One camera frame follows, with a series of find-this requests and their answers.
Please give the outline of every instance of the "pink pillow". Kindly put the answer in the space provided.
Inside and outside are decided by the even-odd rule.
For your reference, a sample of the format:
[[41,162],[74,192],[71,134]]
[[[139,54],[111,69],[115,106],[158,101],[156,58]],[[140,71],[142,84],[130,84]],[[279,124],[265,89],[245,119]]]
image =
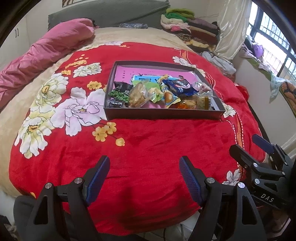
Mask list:
[[0,110],[30,81],[94,35],[90,19],[60,23],[0,72]]

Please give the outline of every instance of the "window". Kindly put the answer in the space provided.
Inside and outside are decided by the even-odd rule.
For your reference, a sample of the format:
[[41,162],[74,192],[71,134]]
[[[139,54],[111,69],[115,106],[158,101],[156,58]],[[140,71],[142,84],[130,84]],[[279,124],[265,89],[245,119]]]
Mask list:
[[281,78],[296,80],[296,54],[281,30],[254,2],[247,35],[264,48],[264,60]]

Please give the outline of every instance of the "stacked folded clothes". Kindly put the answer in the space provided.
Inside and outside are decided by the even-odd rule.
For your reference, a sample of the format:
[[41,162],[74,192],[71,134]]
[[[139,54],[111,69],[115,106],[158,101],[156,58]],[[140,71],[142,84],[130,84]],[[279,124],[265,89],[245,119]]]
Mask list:
[[194,12],[185,8],[168,8],[161,16],[164,31],[176,35],[197,53],[212,52],[220,38],[217,22],[209,23],[195,18]]

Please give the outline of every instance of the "snack box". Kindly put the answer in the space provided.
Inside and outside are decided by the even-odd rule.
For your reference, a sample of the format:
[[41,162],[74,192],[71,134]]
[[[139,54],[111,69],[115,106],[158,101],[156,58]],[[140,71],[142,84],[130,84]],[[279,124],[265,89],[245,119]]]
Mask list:
[[150,61],[116,61],[111,70],[104,102],[104,111],[108,120],[112,119],[220,119],[225,112],[224,106],[213,91],[211,104],[215,110],[189,110],[189,109],[172,109],[161,108],[151,104],[145,104],[141,108],[110,108],[111,97],[109,92],[114,89],[114,81],[127,82],[135,75],[165,75],[175,73],[184,76],[190,84],[193,82],[204,82],[210,84],[195,68],[179,64],[169,64]]

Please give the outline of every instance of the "blue gripper pad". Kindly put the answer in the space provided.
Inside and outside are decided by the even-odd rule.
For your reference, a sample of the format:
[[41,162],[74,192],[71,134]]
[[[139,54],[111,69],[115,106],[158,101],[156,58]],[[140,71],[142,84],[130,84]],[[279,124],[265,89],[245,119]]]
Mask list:
[[88,206],[97,199],[109,170],[110,159],[105,156],[103,162],[94,174],[94,177],[88,184],[87,194],[85,197],[85,202]]
[[274,147],[267,140],[263,139],[261,136],[255,134],[252,136],[252,141],[257,146],[259,146],[263,151],[265,151],[268,155],[274,153]]
[[192,171],[190,170],[188,164],[186,163],[183,157],[180,158],[179,169],[181,171],[181,174],[183,176],[183,179],[186,183],[186,186],[190,192],[193,201],[201,205],[204,202],[204,200],[201,196],[200,185],[198,184],[196,178],[194,177]]

